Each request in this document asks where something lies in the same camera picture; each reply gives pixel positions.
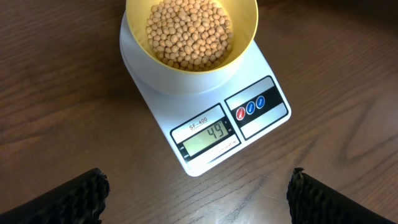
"black object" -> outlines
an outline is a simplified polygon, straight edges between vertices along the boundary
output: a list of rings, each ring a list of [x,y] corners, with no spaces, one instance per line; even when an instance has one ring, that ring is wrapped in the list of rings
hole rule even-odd
[[[302,171],[294,169],[287,191],[293,224],[394,224]]]
[[[105,209],[109,182],[98,168],[0,215],[7,224],[97,224]]]

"bowl rim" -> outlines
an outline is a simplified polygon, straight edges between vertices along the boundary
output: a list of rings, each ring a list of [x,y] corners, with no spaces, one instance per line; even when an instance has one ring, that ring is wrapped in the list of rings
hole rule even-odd
[[[127,5],[128,5],[128,2],[129,2],[129,1],[130,1],[130,0],[127,0],[127,1],[126,1],[126,19],[127,19],[127,24],[129,25],[130,33],[132,34],[132,36],[133,36],[134,39],[136,40],[138,46],[145,52],[145,54],[147,54],[147,55],[148,55],[151,59],[153,59],[155,62],[161,64],[163,67],[168,68],[168,69],[171,69],[171,70],[174,70],[174,71],[176,71],[176,72],[183,72],[183,73],[187,73],[187,74],[190,74],[190,75],[202,75],[202,74],[217,72],[217,71],[219,71],[219,70],[221,70],[221,69],[224,69],[224,68],[230,66],[230,65],[232,64],[233,61],[236,61],[236,60],[238,60],[239,58],[241,58],[241,57],[243,56],[243,54],[244,54],[244,53],[248,50],[248,48],[250,47],[251,42],[254,40],[254,36],[256,35],[257,27],[258,27],[258,24],[259,24],[259,7],[258,7],[258,4],[257,4],[257,0],[252,0],[252,1],[254,1],[255,5],[256,5],[256,25],[255,25],[255,27],[254,27],[254,32],[253,32],[253,35],[252,35],[251,38],[250,38],[249,44],[248,44],[248,45],[246,46],[246,48],[242,51],[242,53],[239,54],[239,55],[236,57],[236,59],[234,59],[232,62],[230,62],[230,63],[228,63],[228,64],[226,64],[226,65],[223,65],[223,66],[221,66],[221,67],[218,67],[218,68],[216,68],[216,69],[213,69],[213,70],[209,70],[209,71],[205,71],[205,72],[191,72],[191,71],[185,71],[185,70],[183,71],[183,70],[180,70],[180,69],[173,68],[173,67],[170,67],[170,66],[168,66],[168,65],[165,65],[165,64],[162,63],[160,60],[158,60],[157,58],[155,58],[154,56],[152,56],[152,55],[140,44],[140,42],[137,41],[137,37],[136,37],[136,36],[134,35],[134,33],[131,31],[131,25],[130,25],[130,22],[129,22],[129,17],[127,16],[127,11],[128,11],[128,6],[127,6]]]

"wooden table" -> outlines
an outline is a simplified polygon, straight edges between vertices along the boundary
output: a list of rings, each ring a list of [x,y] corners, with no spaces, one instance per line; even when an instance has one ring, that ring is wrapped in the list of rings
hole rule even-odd
[[[259,0],[293,115],[192,178],[124,67],[124,1],[1,0],[0,213],[99,167],[105,223],[290,223],[301,166],[398,222],[397,1],[339,1]]]

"red button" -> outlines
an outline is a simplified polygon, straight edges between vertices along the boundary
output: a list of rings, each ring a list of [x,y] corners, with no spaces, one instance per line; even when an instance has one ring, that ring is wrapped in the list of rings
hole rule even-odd
[[[244,108],[240,107],[238,110],[236,110],[236,119],[238,119],[238,121],[243,120],[245,114],[246,112]]]

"button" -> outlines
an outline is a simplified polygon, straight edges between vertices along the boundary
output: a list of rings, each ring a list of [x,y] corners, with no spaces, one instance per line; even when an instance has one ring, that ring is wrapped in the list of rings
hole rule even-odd
[[[244,111],[244,108],[240,107],[239,109],[236,110],[236,119],[238,121],[243,120],[245,114],[246,112]]]
[[[254,113],[254,109],[256,109],[256,106],[253,101],[250,101],[246,106],[246,112],[248,115],[252,115]]]
[[[265,103],[266,103],[266,99],[263,96],[257,97],[257,99],[256,99],[257,109],[263,108]]]

